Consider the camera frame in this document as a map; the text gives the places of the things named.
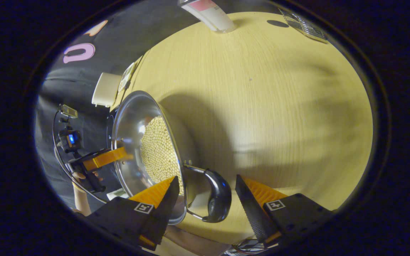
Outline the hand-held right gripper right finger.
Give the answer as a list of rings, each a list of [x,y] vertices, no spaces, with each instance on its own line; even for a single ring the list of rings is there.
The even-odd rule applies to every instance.
[[[287,196],[263,183],[237,175],[236,193],[246,217],[264,246],[289,246],[304,240],[333,216],[302,193]]]

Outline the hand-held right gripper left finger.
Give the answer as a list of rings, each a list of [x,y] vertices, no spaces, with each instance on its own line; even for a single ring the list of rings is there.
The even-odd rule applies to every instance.
[[[154,251],[161,244],[178,196],[179,178],[172,176],[131,198],[113,198],[86,221],[130,248]]]

